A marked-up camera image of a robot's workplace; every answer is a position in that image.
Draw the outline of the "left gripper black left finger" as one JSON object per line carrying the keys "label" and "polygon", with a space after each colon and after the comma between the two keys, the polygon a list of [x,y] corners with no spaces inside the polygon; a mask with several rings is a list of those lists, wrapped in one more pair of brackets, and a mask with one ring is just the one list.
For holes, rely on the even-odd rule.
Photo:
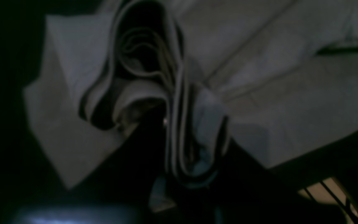
{"label": "left gripper black left finger", "polygon": [[147,112],[123,145],[71,190],[71,202],[148,209],[153,184],[163,170],[165,112],[165,106]]}

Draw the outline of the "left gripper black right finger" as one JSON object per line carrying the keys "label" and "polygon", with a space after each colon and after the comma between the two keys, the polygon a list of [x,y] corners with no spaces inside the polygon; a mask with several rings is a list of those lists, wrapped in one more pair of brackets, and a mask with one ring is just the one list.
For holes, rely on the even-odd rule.
{"label": "left gripper black right finger", "polygon": [[234,140],[211,185],[219,224],[296,224],[296,194],[247,154]]}

